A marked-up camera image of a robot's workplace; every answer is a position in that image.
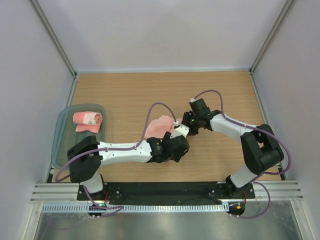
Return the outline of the plain pink towel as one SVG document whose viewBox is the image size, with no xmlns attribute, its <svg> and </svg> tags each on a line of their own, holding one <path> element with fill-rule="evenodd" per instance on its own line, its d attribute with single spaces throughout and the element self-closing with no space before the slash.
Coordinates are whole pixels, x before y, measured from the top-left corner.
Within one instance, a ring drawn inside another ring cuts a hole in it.
<svg viewBox="0 0 320 240">
<path fill-rule="evenodd" d="M 146 128 L 144 138 L 162 139 L 166 132 L 172 133 L 174 130 L 174 119 L 168 115 L 152 120 Z"/>
</svg>

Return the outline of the pink bunny towel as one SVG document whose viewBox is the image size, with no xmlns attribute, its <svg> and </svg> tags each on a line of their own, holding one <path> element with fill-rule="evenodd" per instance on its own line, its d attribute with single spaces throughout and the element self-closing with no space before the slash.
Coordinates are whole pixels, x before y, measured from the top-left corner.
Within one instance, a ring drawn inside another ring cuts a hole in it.
<svg viewBox="0 0 320 240">
<path fill-rule="evenodd" d="M 103 116 L 100 112 L 76 112 L 73 114 L 72 121 L 76 125 L 75 131 L 77 133 L 88 131 L 98 134 L 103 122 Z"/>
</svg>

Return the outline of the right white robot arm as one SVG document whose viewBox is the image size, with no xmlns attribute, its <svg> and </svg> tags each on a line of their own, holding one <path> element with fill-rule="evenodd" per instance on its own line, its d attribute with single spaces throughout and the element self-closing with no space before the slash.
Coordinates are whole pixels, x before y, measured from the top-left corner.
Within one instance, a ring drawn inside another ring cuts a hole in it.
<svg viewBox="0 0 320 240">
<path fill-rule="evenodd" d="M 200 98 L 189 102 L 191 111 L 185 112 L 182 123 L 189 127 L 189 135 L 195 136 L 199 129 L 224 134 L 241 143 L 244 164 L 225 179 L 225 192 L 237 198 L 249 183 L 284 159 L 284 153 L 271 127 L 245 124 L 229 118 L 220 110 L 211 111 Z"/>
</svg>

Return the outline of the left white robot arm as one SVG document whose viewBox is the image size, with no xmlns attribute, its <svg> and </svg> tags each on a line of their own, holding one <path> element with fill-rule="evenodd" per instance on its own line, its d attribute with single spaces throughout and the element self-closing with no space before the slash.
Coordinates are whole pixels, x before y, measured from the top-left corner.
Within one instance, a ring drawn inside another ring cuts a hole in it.
<svg viewBox="0 0 320 240">
<path fill-rule="evenodd" d="M 179 162 L 189 151 L 190 145 L 183 135 L 171 137 L 166 132 L 163 139 L 151 137 L 140 144 L 111 144 L 87 136 L 67 151 L 68 169 L 72 183 L 84 185 L 88 194 L 101 200 L 106 194 L 103 177 L 98 169 L 119 163 Z"/>
</svg>

